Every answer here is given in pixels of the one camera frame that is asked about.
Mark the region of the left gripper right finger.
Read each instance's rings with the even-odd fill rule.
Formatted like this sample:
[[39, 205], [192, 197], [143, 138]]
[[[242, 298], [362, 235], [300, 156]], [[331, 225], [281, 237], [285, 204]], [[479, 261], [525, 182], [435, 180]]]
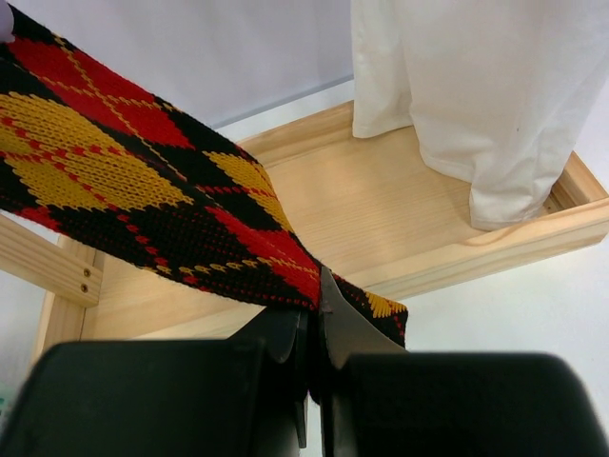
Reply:
[[319, 404], [327, 456], [604, 456], [582, 382], [544, 353], [409, 352], [321, 271]]

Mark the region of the wooden clothes rack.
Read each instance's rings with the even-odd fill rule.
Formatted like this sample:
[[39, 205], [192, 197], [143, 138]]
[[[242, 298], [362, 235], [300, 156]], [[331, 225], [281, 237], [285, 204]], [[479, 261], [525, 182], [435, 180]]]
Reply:
[[[539, 218], [469, 223], [469, 187], [429, 169], [413, 129], [351, 135], [353, 108], [282, 106], [222, 128], [266, 168], [305, 246], [347, 281], [399, 300], [600, 242], [608, 194], [577, 155]], [[92, 339], [226, 338], [258, 312], [132, 267], [68, 238], [1, 221], [1, 268], [47, 295], [33, 346]]]

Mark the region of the red black argyle sock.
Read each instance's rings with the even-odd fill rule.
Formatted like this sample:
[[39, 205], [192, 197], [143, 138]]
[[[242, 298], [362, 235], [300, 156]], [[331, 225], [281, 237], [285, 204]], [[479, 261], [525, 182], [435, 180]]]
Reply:
[[249, 306], [314, 311], [322, 263], [261, 163], [13, 5], [1, 45], [1, 207]]

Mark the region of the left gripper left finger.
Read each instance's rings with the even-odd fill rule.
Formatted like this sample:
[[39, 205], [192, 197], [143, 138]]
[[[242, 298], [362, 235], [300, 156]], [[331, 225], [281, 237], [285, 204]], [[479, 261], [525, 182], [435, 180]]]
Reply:
[[21, 389], [5, 456], [296, 456], [304, 311], [266, 309], [224, 340], [64, 343]]

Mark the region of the white cloth bag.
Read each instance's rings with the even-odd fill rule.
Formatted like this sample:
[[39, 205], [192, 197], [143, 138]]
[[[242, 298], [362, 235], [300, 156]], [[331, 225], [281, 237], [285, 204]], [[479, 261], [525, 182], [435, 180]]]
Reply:
[[475, 229], [535, 218], [608, 78], [604, 1], [355, 1], [352, 132], [413, 127]]

